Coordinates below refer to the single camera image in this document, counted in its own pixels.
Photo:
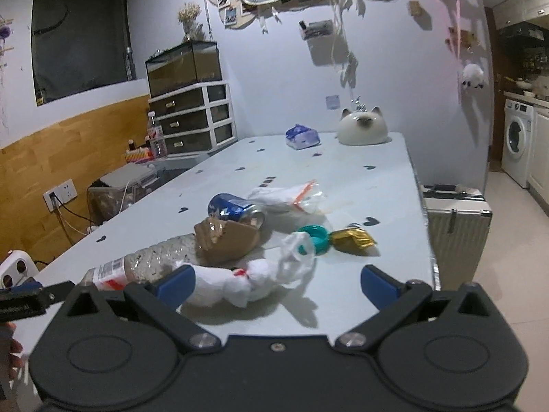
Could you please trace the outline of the person's left hand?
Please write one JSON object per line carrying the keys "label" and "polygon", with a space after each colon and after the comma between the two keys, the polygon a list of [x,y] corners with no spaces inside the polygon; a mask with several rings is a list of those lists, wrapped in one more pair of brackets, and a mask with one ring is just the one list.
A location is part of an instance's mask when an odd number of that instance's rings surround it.
{"label": "person's left hand", "polygon": [[10,382],[16,378],[18,370],[24,366],[21,359],[22,345],[13,337],[15,330],[16,326],[13,323],[1,324],[0,376],[2,401],[8,399]]}

